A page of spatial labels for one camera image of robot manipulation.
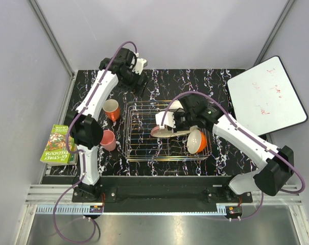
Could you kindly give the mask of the orange white bowl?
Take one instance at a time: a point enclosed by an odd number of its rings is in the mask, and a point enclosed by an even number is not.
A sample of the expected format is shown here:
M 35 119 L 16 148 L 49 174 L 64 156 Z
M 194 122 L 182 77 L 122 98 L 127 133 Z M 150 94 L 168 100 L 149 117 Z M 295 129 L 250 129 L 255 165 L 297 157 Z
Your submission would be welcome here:
M 198 129 L 193 130 L 188 135 L 186 146 L 190 154 L 200 153 L 207 146 L 206 136 Z

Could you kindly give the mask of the pink cream floral plate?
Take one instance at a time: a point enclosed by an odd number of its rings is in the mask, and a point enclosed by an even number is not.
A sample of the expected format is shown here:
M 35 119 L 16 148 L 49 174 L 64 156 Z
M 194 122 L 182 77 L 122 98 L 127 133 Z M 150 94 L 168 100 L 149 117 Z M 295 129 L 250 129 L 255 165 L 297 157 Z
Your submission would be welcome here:
M 160 129 L 159 126 L 155 126 L 151 130 L 150 135 L 156 138 L 172 138 L 172 137 L 188 135 L 194 131 L 199 131 L 199 128 L 197 126 L 192 126 L 189 130 L 175 132 L 173 129 L 170 130 L 168 128 Z

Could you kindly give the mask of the orange ceramic mug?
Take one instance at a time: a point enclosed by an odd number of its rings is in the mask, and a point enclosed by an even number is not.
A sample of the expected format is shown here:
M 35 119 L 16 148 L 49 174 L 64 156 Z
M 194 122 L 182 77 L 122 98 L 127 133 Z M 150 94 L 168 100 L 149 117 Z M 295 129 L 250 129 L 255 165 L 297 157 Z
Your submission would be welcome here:
M 113 122 L 116 122 L 120 117 L 120 108 L 118 101 L 114 99 L 106 100 L 103 104 L 103 111 L 106 116 Z

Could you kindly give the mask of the pink plastic cup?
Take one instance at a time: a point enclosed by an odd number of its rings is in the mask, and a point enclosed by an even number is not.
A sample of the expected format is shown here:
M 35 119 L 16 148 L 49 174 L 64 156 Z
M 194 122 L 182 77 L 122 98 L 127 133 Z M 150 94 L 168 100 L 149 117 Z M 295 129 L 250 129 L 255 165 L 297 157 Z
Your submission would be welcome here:
M 110 130 L 104 130 L 100 145 L 109 152 L 114 151 L 116 148 L 115 134 Z

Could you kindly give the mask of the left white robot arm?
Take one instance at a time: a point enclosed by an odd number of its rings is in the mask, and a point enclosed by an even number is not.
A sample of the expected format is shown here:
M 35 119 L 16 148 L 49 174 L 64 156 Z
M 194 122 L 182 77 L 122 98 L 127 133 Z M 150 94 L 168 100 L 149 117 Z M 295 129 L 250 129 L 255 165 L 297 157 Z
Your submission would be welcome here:
M 90 202 L 101 197 L 97 154 L 104 130 L 98 123 L 100 112 L 114 88 L 141 96 L 148 78 L 143 72 L 147 61 L 138 52 L 119 49 L 112 58 L 101 61 L 96 79 L 85 99 L 65 117 L 70 136 L 80 157 L 80 177 L 74 184 Z

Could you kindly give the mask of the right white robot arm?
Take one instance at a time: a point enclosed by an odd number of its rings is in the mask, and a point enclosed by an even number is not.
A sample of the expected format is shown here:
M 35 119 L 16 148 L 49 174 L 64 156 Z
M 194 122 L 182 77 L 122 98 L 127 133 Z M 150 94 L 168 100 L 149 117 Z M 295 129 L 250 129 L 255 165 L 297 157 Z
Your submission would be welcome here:
M 283 186 L 294 174 L 294 152 L 285 145 L 280 148 L 241 126 L 218 105 L 209 105 L 197 94 L 178 99 L 181 108 L 173 112 L 176 130 L 193 126 L 222 137 L 241 150 L 256 165 L 255 171 L 231 177 L 223 189 L 223 198 L 235 202 L 246 192 L 260 190 L 269 196 L 285 191 Z

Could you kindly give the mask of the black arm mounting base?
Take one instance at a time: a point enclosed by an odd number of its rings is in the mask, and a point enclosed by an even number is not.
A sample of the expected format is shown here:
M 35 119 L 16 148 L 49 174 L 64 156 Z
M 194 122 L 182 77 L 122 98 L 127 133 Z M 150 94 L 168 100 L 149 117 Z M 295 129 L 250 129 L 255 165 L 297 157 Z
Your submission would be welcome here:
M 229 179 L 223 176 L 104 176 L 94 186 L 78 184 L 72 201 L 115 203 L 129 199 L 199 199 L 210 203 L 252 203 L 250 192 L 237 195 L 227 188 Z

